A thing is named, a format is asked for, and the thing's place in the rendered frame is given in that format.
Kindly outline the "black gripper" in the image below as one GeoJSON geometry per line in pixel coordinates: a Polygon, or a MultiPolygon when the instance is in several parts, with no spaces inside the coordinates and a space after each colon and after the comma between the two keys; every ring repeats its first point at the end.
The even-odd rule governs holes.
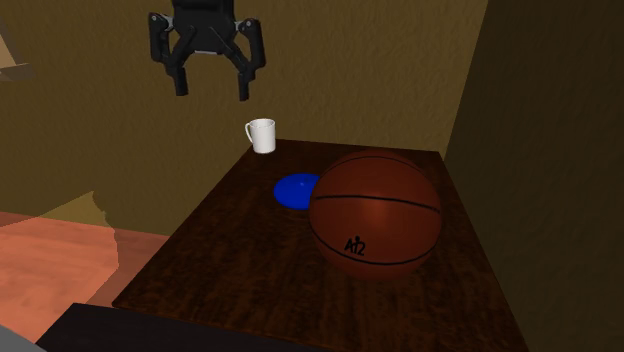
{"type": "Polygon", "coordinates": [[[235,22],[233,0],[171,0],[173,18],[159,13],[148,14],[150,56],[162,63],[174,82],[177,96],[188,94],[184,64],[195,52],[224,55],[238,71],[239,100],[249,99],[249,83],[256,71],[266,65],[261,22],[246,18],[235,22]],[[169,33],[175,30],[179,39],[173,50],[169,33]],[[240,33],[249,43],[248,59],[234,42],[240,33]]]}

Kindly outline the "white mug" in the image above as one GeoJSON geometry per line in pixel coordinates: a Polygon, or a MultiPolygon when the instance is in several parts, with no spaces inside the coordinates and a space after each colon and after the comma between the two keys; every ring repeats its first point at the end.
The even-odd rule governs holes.
{"type": "Polygon", "coordinates": [[[252,120],[245,124],[244,130],[255,153],[268,154],[276,149],[276,123],[273,119],[252,120]]]}

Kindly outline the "blue plate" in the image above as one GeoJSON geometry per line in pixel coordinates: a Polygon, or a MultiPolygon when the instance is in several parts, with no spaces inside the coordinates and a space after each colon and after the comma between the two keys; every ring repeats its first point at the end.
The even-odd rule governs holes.
{"type": "Polygon", "coordinates": [[[276,201],[293,210],[307,210],[312,190],[319,176],[310,173],[296,173],[281,178],[274,186],[276,201]]]}

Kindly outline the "dark wooden table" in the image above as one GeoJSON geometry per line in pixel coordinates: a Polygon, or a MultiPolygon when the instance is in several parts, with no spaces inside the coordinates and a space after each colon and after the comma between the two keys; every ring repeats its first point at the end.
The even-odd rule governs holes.
{"type": "Polygon", "coordinates": [[[344,144],[279,140],[247,151],[114,301],[117,308],[334,352],[529,352],[436,151],[404,150],[435,185],[444,227],[410,276],[361,281],[319,253],[275,183],[319,174],[344,144]]]}

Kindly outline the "orange basketball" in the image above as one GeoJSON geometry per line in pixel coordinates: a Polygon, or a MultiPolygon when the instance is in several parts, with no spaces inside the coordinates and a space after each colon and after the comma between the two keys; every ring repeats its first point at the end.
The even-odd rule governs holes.
{"type": "Polygon", "coordinates": [[[316,182],[309,224],[323,257],[363,280],[409,275],[432,254],[441,201],[424,171],[383,150],[350,153],[316,182]]]}

